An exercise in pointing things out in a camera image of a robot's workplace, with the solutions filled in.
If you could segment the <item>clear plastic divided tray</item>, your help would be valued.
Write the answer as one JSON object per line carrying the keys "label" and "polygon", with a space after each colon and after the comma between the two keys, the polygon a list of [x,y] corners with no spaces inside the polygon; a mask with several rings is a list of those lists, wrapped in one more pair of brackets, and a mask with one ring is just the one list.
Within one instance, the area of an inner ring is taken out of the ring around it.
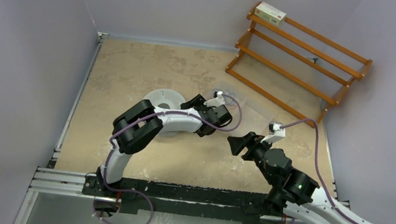
{"label": "clear plastic divided tray", "polygon": [[229,132],[232,136],[244,136],[248,132],[263,133],[274,118],[273,112],[266,109],[253,98],[250,98],[241,88],[228,83],[227,81],[218,81],[212,90],[222,90],[225,95],[230,95],[237,100],[237,103],[230,98],[225,98],[226,107],[233,117],[233,122],[226,129],[234,128],[238,121],[240,125]]}

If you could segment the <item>white perforated cable spool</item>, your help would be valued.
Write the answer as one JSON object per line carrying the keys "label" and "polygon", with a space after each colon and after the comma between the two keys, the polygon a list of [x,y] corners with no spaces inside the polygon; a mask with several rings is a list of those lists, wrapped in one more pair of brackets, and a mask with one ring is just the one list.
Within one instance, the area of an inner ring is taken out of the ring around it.
{"label": "white perforated cable spool", "polygon": [[153,106],[158,108],[171,110],[180,110],[180,105],[186,102],[179,92],[167,88],[153,90],[146,94],[143,99],[149,100]]}

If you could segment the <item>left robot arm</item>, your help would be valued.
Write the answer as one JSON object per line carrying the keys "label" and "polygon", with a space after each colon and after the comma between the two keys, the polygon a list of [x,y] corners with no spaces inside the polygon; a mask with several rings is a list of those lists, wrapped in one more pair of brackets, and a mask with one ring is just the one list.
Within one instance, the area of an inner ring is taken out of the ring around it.
{"label": "left robot arm", "polygon": [[222,95],[207,100],[198,94],[178,109],[161,108],[150,100],[140,100],[112,123],[111,150],[97,169],[98,191],[105,197],[115,195],[131,157],[145,149],[157,135],[190,132],[204,137],[216,130],[226,131],[232,121]]}

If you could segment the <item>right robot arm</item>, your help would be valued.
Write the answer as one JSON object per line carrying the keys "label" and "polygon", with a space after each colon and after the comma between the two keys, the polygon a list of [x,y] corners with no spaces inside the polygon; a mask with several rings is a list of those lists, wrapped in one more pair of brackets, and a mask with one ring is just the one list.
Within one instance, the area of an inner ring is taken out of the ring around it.
{"label": "right robot arm", "polygon": [[232,155],[253,161],[271,186],[265,208],[273,215],[285,214],[306,224],[373,224],[335,200],[317,181],[293,166],[280,148],[249,132],[227,138]]}

